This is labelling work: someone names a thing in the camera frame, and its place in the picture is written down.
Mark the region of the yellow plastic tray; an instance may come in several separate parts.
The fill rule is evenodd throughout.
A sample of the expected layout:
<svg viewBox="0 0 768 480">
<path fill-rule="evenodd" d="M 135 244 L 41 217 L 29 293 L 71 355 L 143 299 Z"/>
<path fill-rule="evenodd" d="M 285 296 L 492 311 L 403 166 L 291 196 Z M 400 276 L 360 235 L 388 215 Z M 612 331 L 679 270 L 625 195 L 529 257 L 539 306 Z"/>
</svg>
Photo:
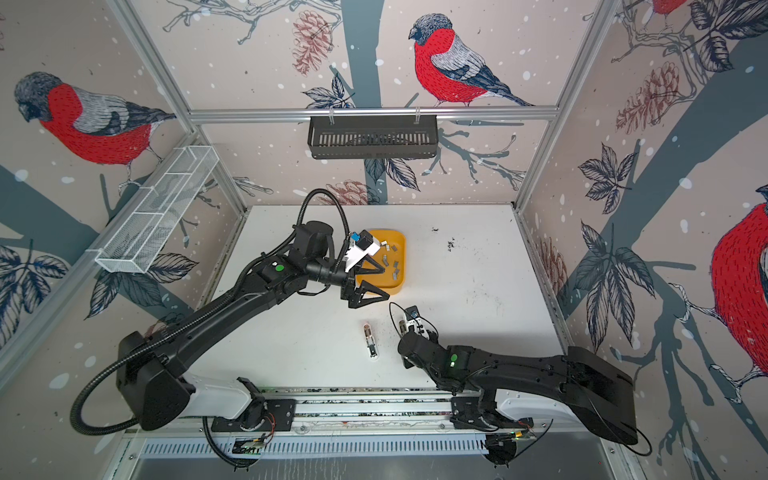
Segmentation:
<svg viewBox="0 0 768 480">
<path fill-rule="evenodd" d="M 363 275 L 357 284 L 368 281 L 390 295 L 399 293 L 406 278 L 406 237 L 397 230 L 375 229 L 370 233 L 382 244 L 373 259 L 384 268 L 382 273 Z"/>
</svg>

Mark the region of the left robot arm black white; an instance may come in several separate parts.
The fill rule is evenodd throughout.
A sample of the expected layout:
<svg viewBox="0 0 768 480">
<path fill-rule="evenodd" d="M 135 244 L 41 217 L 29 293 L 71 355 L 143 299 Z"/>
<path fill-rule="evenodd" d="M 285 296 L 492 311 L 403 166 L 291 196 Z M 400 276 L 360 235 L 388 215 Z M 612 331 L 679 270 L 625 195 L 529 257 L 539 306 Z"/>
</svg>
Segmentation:
<svg viewBox="0 0 768 480">
<path fill-rule="evenodd" d="M 249 263 L 233 287 L 187 319 L 146 340 L 125 337 L 116 385 L 136 423 L 152 431 L 182 417 L 213 417 L 235 421 L 245 431 L 260 427 L 265 399 L 250 380 L 204 379 L 188 371 L 245 322 L 305 294 L 311 282 L 339 287 L 351 309 L 387 300 L 388 293 L 365 279 L 384 270 L 374 258 L 382 242 L 367 230 L 352 233 L 335 255 L 332 235 L 323 222 L 297 225 L 282 244 Z"/>
</svg>

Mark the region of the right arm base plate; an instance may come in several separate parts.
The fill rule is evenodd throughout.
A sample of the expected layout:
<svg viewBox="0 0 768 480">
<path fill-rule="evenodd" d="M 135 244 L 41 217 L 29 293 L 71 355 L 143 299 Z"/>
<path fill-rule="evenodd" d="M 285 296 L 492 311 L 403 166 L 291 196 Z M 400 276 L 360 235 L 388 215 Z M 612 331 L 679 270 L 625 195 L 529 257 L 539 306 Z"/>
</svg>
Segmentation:
<svg viewBox="0 0 768 480">
<path fill-rule="evenodd" d="M 479 397 L 453 397 L 450 401 L 450 422 L 456 429 L 473 429 L 493 432 L 499 429 L 518 428 L 529 430 L 534 427 L 532 417 L 508 417 L 498 410 L 498 402 L 490 392 Z"/>
</svg>

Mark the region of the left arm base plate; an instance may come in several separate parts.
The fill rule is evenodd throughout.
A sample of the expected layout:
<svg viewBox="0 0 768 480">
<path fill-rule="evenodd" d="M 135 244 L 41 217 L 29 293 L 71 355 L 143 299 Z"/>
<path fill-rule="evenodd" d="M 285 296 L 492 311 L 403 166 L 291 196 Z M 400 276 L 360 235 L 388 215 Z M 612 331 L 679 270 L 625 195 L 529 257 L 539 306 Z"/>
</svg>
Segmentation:
<svg viewBox="0 0 768 480">
<path fill-rule="evenodd" d="M 292 428 L 297 401 L 266 399 L 249 406 L 235 419 L 215 417 L 210 429 L 216 433 L 288 432 Z"/>
</svg>

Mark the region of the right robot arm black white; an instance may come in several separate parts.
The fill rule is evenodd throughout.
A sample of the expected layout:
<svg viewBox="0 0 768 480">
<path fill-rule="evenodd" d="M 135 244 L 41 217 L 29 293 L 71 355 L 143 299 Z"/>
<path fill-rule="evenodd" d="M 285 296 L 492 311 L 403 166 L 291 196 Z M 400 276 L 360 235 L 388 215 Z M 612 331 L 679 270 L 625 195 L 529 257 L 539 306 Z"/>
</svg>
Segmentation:
<svg viewBox="0 0 768 480">
<path fill-rule="evenodd" d="M 414 332 L 404 334 L 398 353 L 423 370 L 438 389 L 481 393 L 488 411 L 498 390 L 549 398 L 567 406 L 591 433 L 615 443 L 638 443 L 634 384 L 609 362 L 582 347 L 565 355 L 520 357 L 464 345 L 443 347 Z"/>
</svg>

